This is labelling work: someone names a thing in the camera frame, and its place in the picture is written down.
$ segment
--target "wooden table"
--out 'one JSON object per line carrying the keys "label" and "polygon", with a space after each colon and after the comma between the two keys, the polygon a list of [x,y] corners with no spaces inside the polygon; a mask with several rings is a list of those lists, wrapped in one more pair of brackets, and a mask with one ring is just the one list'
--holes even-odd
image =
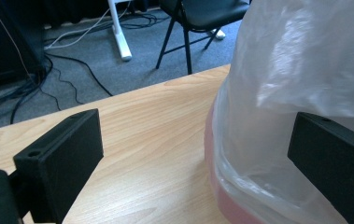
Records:
{"label": "wooden table", "polygon": [[225,65],[0,128],[0,169],[10,174],[12,157],[40,135],[98,108],[105,156],[64,223],[227,223],[209,186],[204,127],[228,73]]}

